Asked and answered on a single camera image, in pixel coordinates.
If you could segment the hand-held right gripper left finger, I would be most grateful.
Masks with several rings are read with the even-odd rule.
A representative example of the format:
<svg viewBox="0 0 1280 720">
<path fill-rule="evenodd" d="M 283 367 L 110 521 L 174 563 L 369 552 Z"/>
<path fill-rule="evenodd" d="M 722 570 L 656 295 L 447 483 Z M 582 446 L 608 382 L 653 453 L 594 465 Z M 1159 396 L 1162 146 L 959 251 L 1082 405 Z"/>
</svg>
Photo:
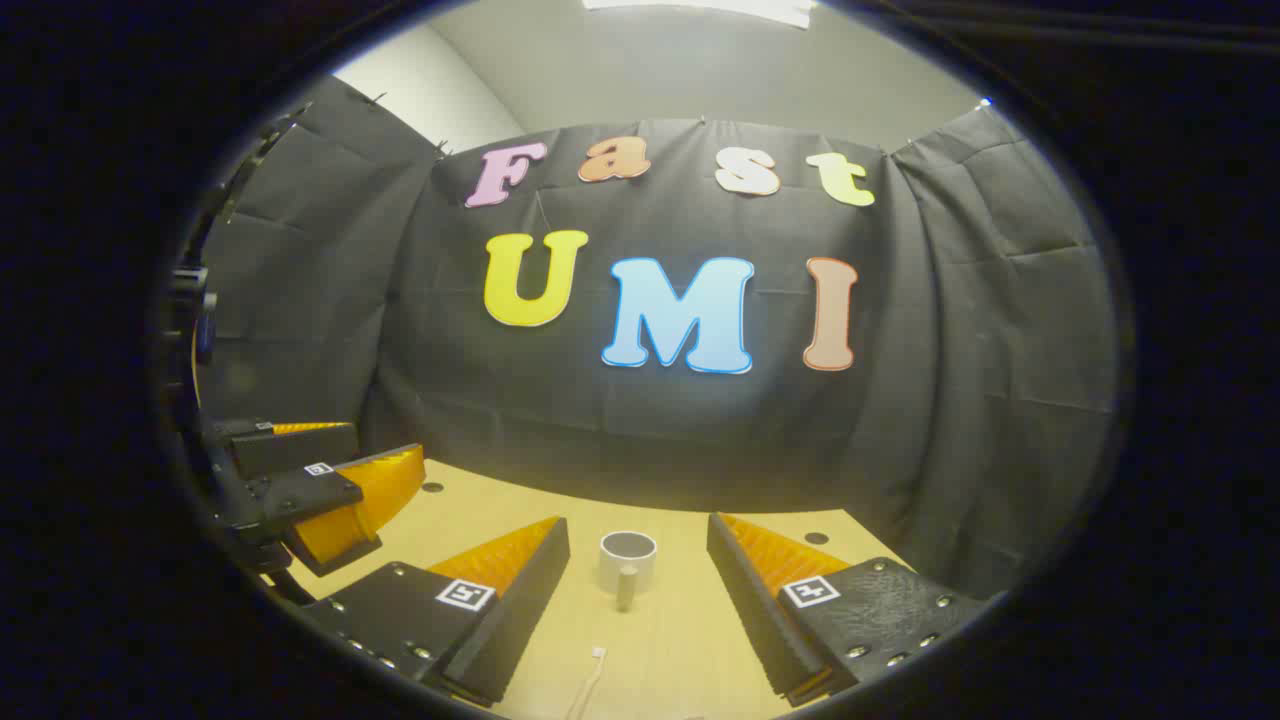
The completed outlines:
<svg viewBox="0 0 1280 720">
<path fill-rule="evenodd" d="M 545 518 L 430 568 L 389 562 L 303 612 L 411 682 L 490 707 L 568 560 L 568 523 Z"/>
</svg>

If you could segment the black backdrop cloth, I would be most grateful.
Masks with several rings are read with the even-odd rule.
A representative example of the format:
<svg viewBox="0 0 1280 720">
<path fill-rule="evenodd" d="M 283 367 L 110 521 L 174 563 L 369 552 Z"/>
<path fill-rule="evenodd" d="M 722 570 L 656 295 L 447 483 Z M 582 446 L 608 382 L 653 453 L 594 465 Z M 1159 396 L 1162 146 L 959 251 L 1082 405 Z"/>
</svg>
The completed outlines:
<svg viewBox="0 0 1280 720">
<path fill-rule="evenodd" d="M 891 154 L 648 119 L 447 155 L 329 79 L 204 258 L 215 418 L 612 503 L 842 509 L 977 597 L 1068 527 L 1114 418 L 1097 229 L 991 109 Z"/>
</svg>

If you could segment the ceiling light panel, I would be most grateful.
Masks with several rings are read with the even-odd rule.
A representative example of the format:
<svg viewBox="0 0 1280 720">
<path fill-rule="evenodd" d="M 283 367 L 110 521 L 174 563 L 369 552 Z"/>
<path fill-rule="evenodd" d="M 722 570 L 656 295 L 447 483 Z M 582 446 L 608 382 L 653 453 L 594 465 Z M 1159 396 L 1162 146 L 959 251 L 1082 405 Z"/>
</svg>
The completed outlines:
<svg viewBox="0 0 1280 720">
<path fill-rule="evenodd" d="M 622 8 L 685 8 L 751 17 L 796 29 L 808 29 L 817 0 L 580 0 L 590 12 Z"/>
</svg>

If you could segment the beige toothbrush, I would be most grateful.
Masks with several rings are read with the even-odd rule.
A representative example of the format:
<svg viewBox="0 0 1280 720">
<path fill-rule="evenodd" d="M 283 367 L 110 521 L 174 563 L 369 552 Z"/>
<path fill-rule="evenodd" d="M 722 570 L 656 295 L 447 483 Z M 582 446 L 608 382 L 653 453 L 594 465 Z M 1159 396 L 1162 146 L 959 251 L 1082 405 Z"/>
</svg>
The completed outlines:
<svg viewBox="0 0 1280 720">
<path fill-rule="evenodd" d="M 602 678 L 607 655 L 608 651 L 605 647 L 596 646 L 591 648 L 591 670 L 580 684 L 563 720 L 582 720 L 588 702 Z"/>
</svg>

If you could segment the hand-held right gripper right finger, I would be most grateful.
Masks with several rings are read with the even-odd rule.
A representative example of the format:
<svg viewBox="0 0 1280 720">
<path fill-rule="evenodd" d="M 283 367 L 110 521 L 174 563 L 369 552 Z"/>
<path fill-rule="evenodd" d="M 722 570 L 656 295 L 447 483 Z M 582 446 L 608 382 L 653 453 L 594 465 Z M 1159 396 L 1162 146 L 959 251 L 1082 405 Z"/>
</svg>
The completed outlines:
<svg viewBox="0 0 1280 720">
<path fill-rule="evenodd" d="M 890 557 L 850 564 L 724 512 L 708 519 L 707 551 L 794 707 L 897 671 L 986 609 Z"/>
</svg>

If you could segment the white cup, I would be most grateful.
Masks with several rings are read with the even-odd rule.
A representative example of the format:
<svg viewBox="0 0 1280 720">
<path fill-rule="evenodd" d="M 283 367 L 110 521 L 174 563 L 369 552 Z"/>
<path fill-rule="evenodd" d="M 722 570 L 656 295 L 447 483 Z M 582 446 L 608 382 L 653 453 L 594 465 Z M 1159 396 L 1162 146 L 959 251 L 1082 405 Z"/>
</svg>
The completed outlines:
<svg viewBox="0 0 1280 720">
<path fill-rule="evenodd" d="M 616 611 L 630 612 L 650 584 L 658 543 L 637 530 L 613 530 L 598 547 L 596 584 L 612 597 Z"/>
</svg>

